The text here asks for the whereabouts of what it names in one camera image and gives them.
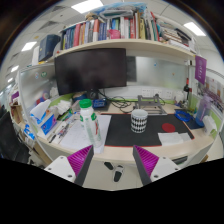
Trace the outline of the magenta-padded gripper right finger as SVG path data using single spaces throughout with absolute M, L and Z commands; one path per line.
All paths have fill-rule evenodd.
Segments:
M 133 146 L 133 157 L 143 185 L 148 185 L 180 170 L 169 158 L 158 157 L 137 145 Z

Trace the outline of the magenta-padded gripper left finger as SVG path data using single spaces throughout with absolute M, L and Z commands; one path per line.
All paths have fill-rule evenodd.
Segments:
M 45 171 L 82 186 L 93 155 L 93 146 L 90 145 L 68 157 L 59 156 L 45 168 Z

